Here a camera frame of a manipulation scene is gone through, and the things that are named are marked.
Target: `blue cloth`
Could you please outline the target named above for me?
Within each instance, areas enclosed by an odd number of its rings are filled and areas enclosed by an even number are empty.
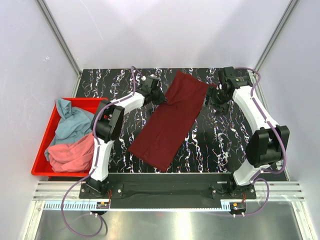
[[[62,98],[56,100],[56,109],[61,119],[49,147],[57,144],[74,144],[92,132],[90,125],[94,115],[91,112],[72,107],[71,101]],[[45,150],[44,155],[49,161],[48,149]]]

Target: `folded cloth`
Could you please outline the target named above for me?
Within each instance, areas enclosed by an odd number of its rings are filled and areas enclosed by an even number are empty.
[[[60,172],[82,172],[90,169],[94,157],[95,143],[92,133],[76,143],[63,143],[48,147],[52,170]]]
[[[57,144],[74,144],[92,132],[90,124],[94,115],[91,112],[72,107],[71,101],[62,98],[58,98],[55,105],[61,119],[49,147]],[[48,149],[45,150],[44,155],[49,161]]]
[[[199,115],[208,84],[178,71],[159,105],[128,151],[166,172]]]

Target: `reflective metal floor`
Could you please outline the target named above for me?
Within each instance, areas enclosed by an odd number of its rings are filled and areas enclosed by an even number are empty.
[[[247,212],[259,206],[249,202]],[[83,212],[66,211],[69,222]],[[300,240],[302,239],[292,206],[287,202],[269,202],[254,216],[216,216],[206,212],[107,212],[103,215],[108,226],[94,240]],[[59,211],[42,214],[36,240],[77,240],[64,223]],[[72,223],[82,234],[93,234],[100,221],[86,216]]]

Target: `red plastic container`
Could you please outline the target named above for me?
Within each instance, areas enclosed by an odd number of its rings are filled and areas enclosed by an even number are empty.
[[[71,101],[72,107],[78,107],[84,109],[91,113],[96,113],[99,103],[103,99],[107,98],[63,98],[65,100]],[[60,115],[57,111],[56,105],[52,111],[48,126],[46,127],[42,143],[40,145],[38,154],[36,156],[35,162],[31,173],[36,176],[48,176],[48,177],[85,177],[88,175],[86,172],[54,172],[50,163],[45,157],[45,150],[48,148],[51,141],[54,139],[55,132],[60,121]]]

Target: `black marble tabletop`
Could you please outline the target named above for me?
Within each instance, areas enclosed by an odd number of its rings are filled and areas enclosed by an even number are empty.
[[[205,83],[219,83],[216,68],[153,68],[142,69],[143,75],[154,74],[160,78],[165,93],[176,72],[189,73]],[[243,76],[246,70],[237,70]],[[114,100],[126,96],[133,88],[130,69],[85,69],[82,72],[77,98]],[[111,173],[154,173],[158,169],[130,154],[127,149],[140,133],[156,109],[152,103],[124,116],[119,139],[114,142],[110,156]],[[233,172],[245,159],[245,147],[251,136],[249,123],[239,106],[230,102],[229,113],[215,115],[215,110],[205,107],[200,112],[185,140],[176,153],[167,173]]]

